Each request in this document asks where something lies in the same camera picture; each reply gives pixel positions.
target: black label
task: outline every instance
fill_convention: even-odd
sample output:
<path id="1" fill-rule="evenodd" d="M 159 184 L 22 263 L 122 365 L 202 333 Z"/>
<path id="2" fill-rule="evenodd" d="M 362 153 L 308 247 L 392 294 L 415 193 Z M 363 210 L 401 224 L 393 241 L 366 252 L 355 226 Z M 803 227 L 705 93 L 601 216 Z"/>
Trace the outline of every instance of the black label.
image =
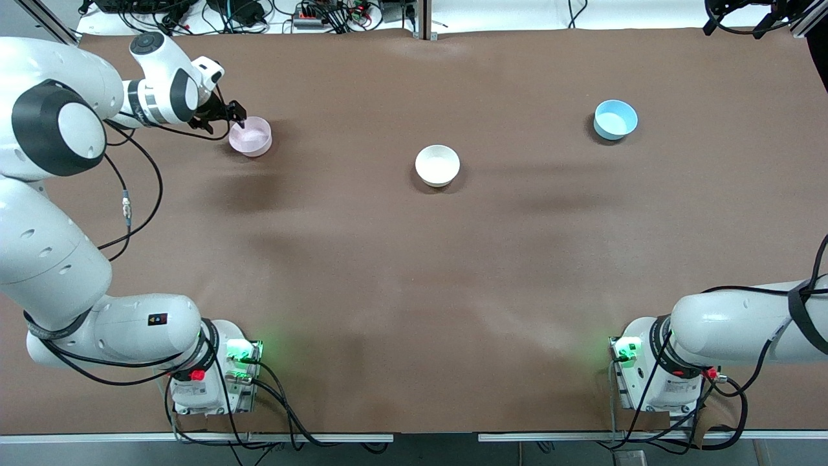
<path id="1" fill-rule="evenodd" d="M 166 313 L 150 314 L 147 318 L 147 325 L 166 325 Z"/>

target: brown tabletop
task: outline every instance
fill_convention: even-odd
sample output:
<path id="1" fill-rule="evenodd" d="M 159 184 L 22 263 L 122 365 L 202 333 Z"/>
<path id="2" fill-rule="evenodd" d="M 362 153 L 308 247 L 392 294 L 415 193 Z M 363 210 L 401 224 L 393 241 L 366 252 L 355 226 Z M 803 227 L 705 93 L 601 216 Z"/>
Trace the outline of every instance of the brown tabletop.
<path id="1" fill-rule="evenodd" d="M 129 79 L 130 39 L 83 47 Z M 826 232 L 828 96 L 784 32 L 176 42 L 221 62 L 224 96 L 269 120 L 275 142 L 248 160 L 138 130 L 164 201 L 110 294 L 186 294 L 262 339 L 311 431 L 606 430 L 608 337 L 713 285 L 805 278 Z M 606 99 L 638 111 L 621 143 L 590 128 Z M 442 191 L 413 172 L 435 143 L 462 161 Z M 110 154 L 140 221 L 152 170 L 129 145 Z M 47 186 L 96 244 L 123 233 L 106 164 Z M 36 365 L 20 309 L 0 304 L 4 434 L 169 429 L 152 383 Z M 828 428 L 825 369 L 768 365 L 749 428 Z M 241 429 L 285 429 L 259 408 Z"/>

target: blue bowl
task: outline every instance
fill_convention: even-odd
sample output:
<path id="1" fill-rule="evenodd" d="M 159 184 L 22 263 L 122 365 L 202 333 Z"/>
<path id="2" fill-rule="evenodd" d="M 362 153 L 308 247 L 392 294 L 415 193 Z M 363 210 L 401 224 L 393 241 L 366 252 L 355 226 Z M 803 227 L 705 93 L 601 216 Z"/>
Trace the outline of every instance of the blue bowl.
<path id="1" fill-rule="evenodd" d="M 615 141 L 632 133 L 638 126 L 638 114 L 621 100 L 605 100 L 595 109 L 595 132 L 601 138 Z"/>

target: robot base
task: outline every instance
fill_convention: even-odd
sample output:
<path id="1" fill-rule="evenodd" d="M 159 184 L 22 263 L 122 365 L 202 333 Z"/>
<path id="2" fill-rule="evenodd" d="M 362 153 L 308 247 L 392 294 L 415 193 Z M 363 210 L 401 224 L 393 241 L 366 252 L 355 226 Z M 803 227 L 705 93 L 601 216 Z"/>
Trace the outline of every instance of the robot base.
<path id="1" fill-rule="evenodd" d="M 228 340 L 244 339 L 244 334 L 236 324 L 226 320 L 214 320 L 212 323 L 219 334 L 219 348 L 216 351 L 215 364 L 205 371 L 204 379 L 201 381 L 172 380 L 171 393 L 174 409 L 180 415 L 224 415 L 228 412 L 244 413 L 253 410 L 257 387 L 231 375 L 243 372 L 244 377 L 255 378 L 258 376 L 259 365 L 235 361 L 229 354 Z M 252 342 L 252 344 L 255 349 L 249 358 L 260 361 L 262 344 L 260 342 Z M 230 406 L 227 406 L 224 398 L 225 386 Z"/>
<path id="2" fill-rule="evenodd" d="M 657 354 L 653 353 L 650 336 L 650 329 L 655 322 L 654 317 L 637 318 L 627 326 L 622 337 L 609 340 L 613 358 L 623 354 L 633 355 L 630 361 L 619 362 L 615 372 L 621 404 L 626 409 L 638 408 L 647 379 L 656 366 Z M 642 410 L 669 411 L 671 418 L 683 417 L 695 409 L 700 385 L 700 376 L 682 379 L 659 367 L 647 390 Z"/>

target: table surface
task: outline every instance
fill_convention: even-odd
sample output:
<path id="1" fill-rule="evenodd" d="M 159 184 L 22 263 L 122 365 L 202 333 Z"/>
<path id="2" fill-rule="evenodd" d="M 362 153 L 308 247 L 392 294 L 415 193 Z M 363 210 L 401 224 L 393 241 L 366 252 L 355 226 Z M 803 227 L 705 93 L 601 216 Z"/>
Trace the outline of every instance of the table surface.
<path id="1" fill-rule="evenodd" d="M 606 430 L 608 337 L 710 286 L 804 278 L 825 233 L 828 96 L 786 32 L 177 41 L 222 63 L 225 97 L 275 142 L 249 160 L 139 130 L 164 202 L 114 263 L 110 294 L 186 294 L 262 339 L 311 431 Z M 82 46 L 128 79 L 140 75 L 128 42 Z M 640 116 L 620 143 L 590 128 L 606 99 Z M 462 161 L 442 191 L 413 172 L 435 143 Z M 110 154 L 140 221 L 152 171 L 129 146 Z M 107 166 L 47 186 L 96 244 L 122 234 Z M 153 384 L 32 362 L 20 309 L 2 299 L 2 433 L 168 430 Z M 768 365 L 749 428 L 828 428 L 814 402 L 824 370 Z M 283 431 L 268 406 L 240 429 Z"/>
<path id="2" fill-rule="evenodd" d="M 271 8 L 267 2 L 260 0 L 265 12 Z M 295 9 L 294 0 L 276 0 L 275 6 L 286 13 Z M 575 12 L 580 9 L 581 2 L 573 2 Z M 220 29 L 219 14 L 205 8 L 206 0 L 199 0 L 190 8 L 183 18 L 182 24 L 187 25 L 194 34 L 204 34 Z M 371 8 L 372 18 L 377 18 L 376 8 Z M 546 29 L 566 29 L 570 21 L 569 3 L 567 0 L 440 0 L 432 3 L 433 19 L 440 24 L 434 25 L 438 34 L 476 31 L 526 31 Z M 767 5 L 748 5 L 729 14 L 724 20 L 726 26 L 753 27 L 768 14 Z M 399 18 L 395 13 L 388 17 Z M 138 29 L 154 30 L 147 24 L 152 24 L 152 17 L 148 15 L 134 15 L 126 17 L 127 21 Z M 310 33 L 319 31 L 297 30 L 285 23 L 290 19 L 286 14 L 273 11 L 266 17 L 267 34 L 282 33 Z M 707 15 L 701 2 L 696 0 L 639 0 L 635 2 L 620 2 L 618 0 L 592 0 L 586 9 L 578 16 L 576 26 L 582 29 L 649 29 L 675 27 L 702 27 L 707 22 Z M 409 22 L 386 21 L 379 29 L 411 28 Z M 261 27 L 251 27 L 251 30 L 261 31 Z M 93 5 L 89 13 L 80 19 L 78 32 L 99 36 L 135 35 L 138 32 L 124 24 L 115 14 L 104 14 Z"/>

